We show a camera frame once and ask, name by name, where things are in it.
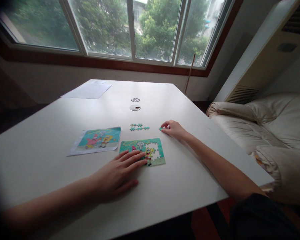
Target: white table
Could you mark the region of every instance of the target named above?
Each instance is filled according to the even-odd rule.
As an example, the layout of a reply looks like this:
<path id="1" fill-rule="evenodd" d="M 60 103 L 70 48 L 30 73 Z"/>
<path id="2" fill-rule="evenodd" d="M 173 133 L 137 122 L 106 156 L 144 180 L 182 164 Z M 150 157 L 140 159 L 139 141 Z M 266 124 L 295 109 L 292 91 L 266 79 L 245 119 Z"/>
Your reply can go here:
<path id="1" fill-rule="evenodd" d="M 140 185 L 57 232 L 52 239 L 109 239 L 228 197 L 187 147 L 159 131 L 169 119 L 237 166 L 257 185 L 273 179 L 173 84 L 106 81 L 100 99 L 60 98 L 0 135 L 0 197 L 6 208 L 86 177 L 119 153 L 66 157 L 83 129 L 121 126 L 121 141 L 160 138 L 165 165 L 142 168 Z M 131 102 L 140 98 L 140 102 Z M 130 105 L 141 106 L 131 111 Z M 149 130 L 130 131 L 131 123 Z"/>

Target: wooden window trim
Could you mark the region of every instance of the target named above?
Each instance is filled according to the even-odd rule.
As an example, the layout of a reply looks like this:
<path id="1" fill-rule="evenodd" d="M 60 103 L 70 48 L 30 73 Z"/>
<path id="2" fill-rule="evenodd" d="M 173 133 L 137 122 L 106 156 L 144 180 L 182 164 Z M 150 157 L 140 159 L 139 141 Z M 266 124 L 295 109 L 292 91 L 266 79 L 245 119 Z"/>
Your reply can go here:
<path id="1" fill-rule="evenodd" d="M 209 73 L 218 57 L 222 45 L 230 31 L 230 28 L 239 12 L 243 0 L 236 0 L 233 4 L 229 17 L 224 25 L 220 34 L 216 47 L 211 55 L 210 61 L 205 70 L 193 69 L 192 76 L 208 77 Z M 72 67 L 90 67 L 111 70 L 135 71 L 135 72 L 148 72 L 148 73 L 161 73 L 173 75 L 189 75 L 189 68 L 180 68 L 173 66 L 160 66 L 135 62 L 125 62 L 118 60 L 108 60 L 96 57 L 85 57 L 69 54 L 56 54 L 48 52 L 39 52 L 33 50 L 20 50 L 10 48 L 0 38 L 0 55 L 6 61 L 24 62 L 24 63 L 38 63 L 50 65 L 63 65 Z"/>

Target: white window frame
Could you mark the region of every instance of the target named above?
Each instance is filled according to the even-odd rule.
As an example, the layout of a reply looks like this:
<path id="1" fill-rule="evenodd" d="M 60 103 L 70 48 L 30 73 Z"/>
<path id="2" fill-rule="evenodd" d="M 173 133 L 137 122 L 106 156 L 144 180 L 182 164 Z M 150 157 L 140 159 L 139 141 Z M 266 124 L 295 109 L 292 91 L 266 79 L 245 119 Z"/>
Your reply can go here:
<path id="1" fill-rule="evenodd" d="M 191 0 L 181 0 L 179 15 L 176 27 L 175 39 L 173 42 L 171 60 L 169 61 L 161 61 L 154 59 L 145 59 L 145 58 L 137 58 L 136 57 L 136 46 L 135 46 L 135 33 L 134 33 L 134 16 L 133 16 L 133 0 L 127 1 L 127 13 L 128 13 L 128 24 L 129 24 L 129 34 L 130 34 L 130 43 L 131 43 L 131 56 L 123 56 L 123 55 L 114 55 L 107 53 L 98 53 L 98 52 L 89 52 L 83 37 L 82 33 L 79 29 L 78 22 L 76 17 L 74 16 L 74 11 L 72 9 L 69 0 L 59 0 L 61 8 L 64 12 L 65 18 L 69 24 L 70 30 L 76 42 L 78 50 L 71 50 L 65 48 L 56 48 L 56 47 L 45 47 L 38 46 L 32 44 L 24 44 L 19 43 L 17 39 L 14 37 L 13 33 L 9 30 L 9 28 L 5 25 L 5 23 L 0 19 L 0 23 L 5 29 L 5 31 L 10 35 L 10 37 L 14 40 L 12 43 L 8 37 L 0 30 L 0 37 L 10 48 L 14 49 L 22 49 L 22 50 L 32 50 L 32 51 L 40 51 L 40 52 L 49 52 L 49 53 L 60 53 L 60 54 L 70 54 L 70 55 L 81 55 L 85 57 L 92 58 L 101 58 L 101 59 L 109 59 L 109 60 L 117 60 L 117 61 L 126 61 L 126 62 L 135 62 L 135 63 L 143 63 L 143 64 L 151 64 L 151 65 L 160 65 L 160 66 L 172 66 L 172 67 L 181 67 L 181 68 L 190 68 L 191 64 L 178 63 L 181 44 L 186 28 L 186 23 L 188 20 L 188 14 L 190 10 Z M 193 65 L 193 69 L 205 70 L 207 65 L 211 59 L 212 53 L 216 47 L 216 44 L 220 38 L 224 25 L 227 22 L 231 9 L 233 7 L 235 0 L 225 0 L 224 6 L 219 14 L 217 24 L 214 28 L 214 32 L 210 38 L 208 46 L 205 50 L 204 56 L 201 60 L 201 65 Z"/>

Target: finger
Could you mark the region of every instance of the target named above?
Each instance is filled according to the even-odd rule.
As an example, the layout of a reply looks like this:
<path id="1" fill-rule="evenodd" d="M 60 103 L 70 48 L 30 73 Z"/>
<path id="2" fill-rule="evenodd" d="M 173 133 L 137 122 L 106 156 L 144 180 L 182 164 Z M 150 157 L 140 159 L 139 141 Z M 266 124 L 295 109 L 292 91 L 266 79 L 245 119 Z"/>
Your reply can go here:
<path id="1" fill-rule="evenodd" d="M 129 150 L 125 150 L 121 153 L 119 153 L 113 160 L 116 161 L 118 160 L 119 158 L 121 158 L 123 155 L 127 154 L 129 152 Z"/>
<path id="2" fill-rule="evenodd" d="M 146 159 L 137 161 L 133 164 L 131 164 L 129 167 L 126 168 L 127 174 L 132 173 L 133 171 L 137 170 L 138 168 L 142 167 L 145 165 L 148 161 Z"/>
<path id="3" fill-rule="evenodd" d="M 170 120 L 169 121 L 165 121 L 163 124 L 161 124 L 161 127 L 167 127 L 168 125 L 170 125 Z"/>
<path id="4" fill-rule="evenodd" d="M 120 159 L 119 159 L 119 162 L 123 162 L 125 160 L 127 160 L 128 158 L 138 154 L 140 151 L 139 150 L 135 150 L 135 151 L 132 151 L 132 152 L 129 152 L 127 154 L 124 154 Z"/>
<path id="5" fill-rule="evenodd" d="M 122 195 L 126 192 L 128 192 L 129 190 L 131 190 L 133 187 L 137 186 L 138 185 L 138 180 L 135 179 L 135 180 L 131 180 L 129 182 L 127 182 L 126 184 L 122 185 L 121 187 L 119 187 L 115 193 L 117 196 L 119 195 Z"/>
<path id="6" fill-rule="evenodd" d="M 171 130 L 170 130 L 170 129 L 167 129 L 167 128 L 162 128 L 162 129 L 161 129 L 161 132 L 166 133 L 166 134 L 169 134 L 170 131 L 171 131 Z"/>
<path id="7" fill-rule="evenodd" d="M 137 155 L 132 156 L 131 158 L 127 159 L 124 161 L 124 166 L 129 167 L 131 164 L 135 163 L 138 161 L 140 158 L 144 157 L 145 152 L 141 152 Z"/>

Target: hand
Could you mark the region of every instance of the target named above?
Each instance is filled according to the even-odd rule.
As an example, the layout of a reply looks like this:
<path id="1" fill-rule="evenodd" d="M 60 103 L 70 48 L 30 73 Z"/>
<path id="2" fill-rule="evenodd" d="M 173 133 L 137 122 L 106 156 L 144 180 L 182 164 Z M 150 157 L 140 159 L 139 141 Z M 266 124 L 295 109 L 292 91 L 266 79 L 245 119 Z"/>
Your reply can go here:
<path id="1" fill-rule="evenodd" d="M 173 120 L 165 121 L 161 127 L 164 127 L 161 129 L 161 132 L 169 134 L 177 139 L 183 139 L 187 134 L 189 134 L 178 122 Z"/>
<path id="2" fill-rule="evenodd" d="M 131 173 L 147 163 L 146 159 L 137 161 L 144 155 L 145 153 L 140 151 L 123 151 L 96 173 L 89 176 L 88 182 L 97 201 L 109 201 L 137 186 L 137 179 L 125 181 Z"/>

